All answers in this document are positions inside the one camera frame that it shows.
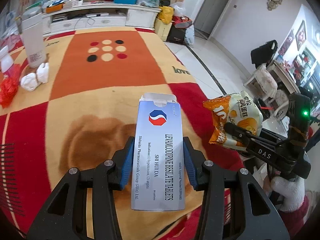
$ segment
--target cream dot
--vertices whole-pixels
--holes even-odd
[[[96,51],[98,51],[98,50],[99,50],[99,48],[97,48],[97,47],[90,48],[90,49],[88,50],[88,53],[94,53],[94,52],[96,52]]]
[[[102,48],[103,51],[112,51],[112,47],[111,46],[104,46]]]
[[[105,53],[101,56],[103,61],[110,61],[113,59],[113,55],[111,53]]]
[[[104,44],[104,45],[109,45],[109,44],[111,44],[111,40],[104,40],[104,41],[102,41],[102,44]]]
[[[127,50],[127,48],[125,47],[125,46],[118,46],[118,47],[116,47],[116,51],[119,51],[119,52],[124,52],[124,51],[126,51]]]

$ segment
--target blue gripper pad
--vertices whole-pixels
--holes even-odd
[[[128,141],[124,147],[124,150],[127,150],[127,155],[125,157],[124,163],[121,169],[121,180],[120,180],[120,188],[124,189],[124,186],[128,184],[130,173],[132,171],[132,163],[133,163],[133,149],[134,149],[134,139],[130,142]]]
[[[190,185],[193,187],[193,189],[196,189],[198,187],[197,171],[191,159],[191,155],[185,140],[183,140],[183,155],[184,155],[184,166],[188,174]]]

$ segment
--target white tissue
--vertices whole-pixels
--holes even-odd
[[[47,83],[49,80],[49,63],[42,63],[36,73],[40,83]]]
[[[33,91],[38,86],[37,78],[35,73],[30,73],[21,78],[20,86],[27,91]]]

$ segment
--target white door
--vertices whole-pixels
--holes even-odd
[[[195,28],[210,34],[229,0],[205,0],[195,21]]]

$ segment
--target orange and white snack bag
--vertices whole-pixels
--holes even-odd
[[[224,124],[234,123],[252,134],[259,136],[263,116],[247,92],[229,94],[205,101],[203,106],[212,111],[214,132],[209,143],[218,144],[235,150],[245,150],[244,145],[226,133]]]

